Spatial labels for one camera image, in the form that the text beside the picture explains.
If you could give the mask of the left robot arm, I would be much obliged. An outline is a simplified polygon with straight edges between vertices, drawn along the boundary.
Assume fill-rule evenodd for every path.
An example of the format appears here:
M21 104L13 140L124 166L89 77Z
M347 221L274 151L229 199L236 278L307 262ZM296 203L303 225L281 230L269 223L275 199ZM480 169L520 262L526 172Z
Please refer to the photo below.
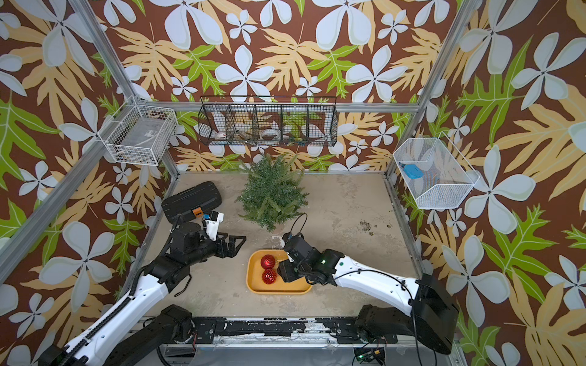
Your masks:
M175 224L160 254L142 267L131 287L110 310L64 347L50 346L40 365L135 365L173 340L190 339L192 314L171 305L136 333L131 330L157 303L170 294L193 265L211 257L235 257L245 236L218 232L217 221Z

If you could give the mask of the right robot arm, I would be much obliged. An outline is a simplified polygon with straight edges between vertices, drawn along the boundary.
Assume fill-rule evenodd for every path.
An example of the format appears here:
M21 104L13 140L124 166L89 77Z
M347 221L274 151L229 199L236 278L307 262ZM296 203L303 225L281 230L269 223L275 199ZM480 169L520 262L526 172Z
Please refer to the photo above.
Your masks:
M409 335L434 352L451 353L459 308L435 277L401 277L333 249L321 252L301 233L286 233L282 240L288 260L279 263L277 272L284 282L303 278L310 285L349 288L387 303L387 307L363 306L354 323L361 337Z

